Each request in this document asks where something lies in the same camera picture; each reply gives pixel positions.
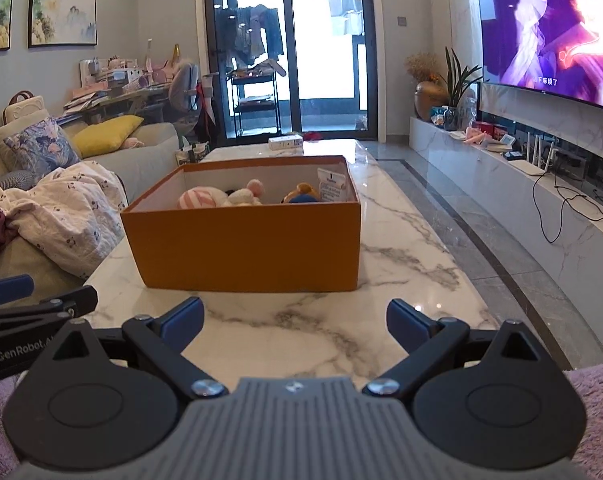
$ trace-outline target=tv screen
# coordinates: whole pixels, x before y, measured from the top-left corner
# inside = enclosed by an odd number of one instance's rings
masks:
[[[479,0],[484,81],[603,107],[603,0]]]

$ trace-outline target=white patterned blanket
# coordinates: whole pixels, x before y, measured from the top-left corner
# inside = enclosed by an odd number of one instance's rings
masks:
[[[119,178],[89,160],[59,168],[30,191],[0,188],[6,225],[59,267],[88,278],[124,235]]]

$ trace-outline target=gray sofa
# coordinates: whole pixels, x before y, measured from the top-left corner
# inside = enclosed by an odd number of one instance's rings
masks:
[[[64,126],[72,138],[86,127],[75,122]],[[176,167],[175,152],[179,149],[174,126],[170,123],[140,126],[131,137],[137,137],[145,147],[121,150],[87,158],[114,171],[123,182],[128,202],[132,202]],[[0,157],[0,176],[8,172]],[[13,304],[29,304],[54,296],[83,284],[83,280],[60,269],[40,250],[21,237],[12,241],[0,254],[0,279],[18,274],[30,274],[35,282],[34,294]]]

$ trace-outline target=brown vase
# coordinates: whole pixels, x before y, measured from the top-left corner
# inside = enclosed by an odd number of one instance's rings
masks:
[[[432,81],[423,81],[417,85],[415,92],[415,110],[424,121],[430,121],[430,110],[433,106],[447,105],[448,91]]]

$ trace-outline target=dried flower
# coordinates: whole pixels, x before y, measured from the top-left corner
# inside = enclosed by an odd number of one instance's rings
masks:
[[[419,54],[408,56],[404,62],[406,72],[414,77],[419,83],[422,81],[438,82],[437,65],[437,56],[429,52],[420,52]]]

